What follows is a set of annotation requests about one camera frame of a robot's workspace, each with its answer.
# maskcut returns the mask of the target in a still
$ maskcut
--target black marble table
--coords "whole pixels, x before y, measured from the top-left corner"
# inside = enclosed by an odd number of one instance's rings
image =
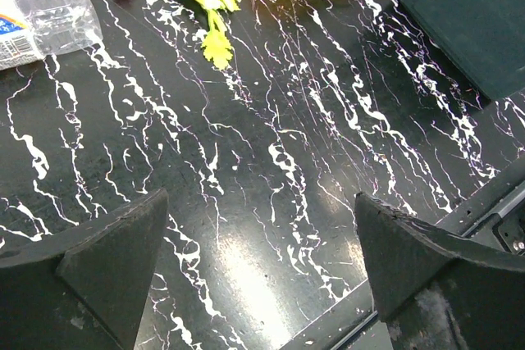
[[[523,150],[525,97],[477,94],[397,0],[242,0],[223,72],[191,0],[92,1],[103,47],[0,72],[0,248],[166,188],[137,349],[315,348],[372,307],[359,190],[436,223]]]

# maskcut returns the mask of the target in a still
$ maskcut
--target barcode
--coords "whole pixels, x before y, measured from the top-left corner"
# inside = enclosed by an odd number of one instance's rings
[[[19,55],[33,51],[33,46],[25,36],[19,36],[12,39],[12,43]]]

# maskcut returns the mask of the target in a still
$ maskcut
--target plastic bottle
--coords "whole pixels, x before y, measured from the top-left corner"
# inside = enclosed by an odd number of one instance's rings
[[[102,41],[90,0],[0,0],[0,70]]]

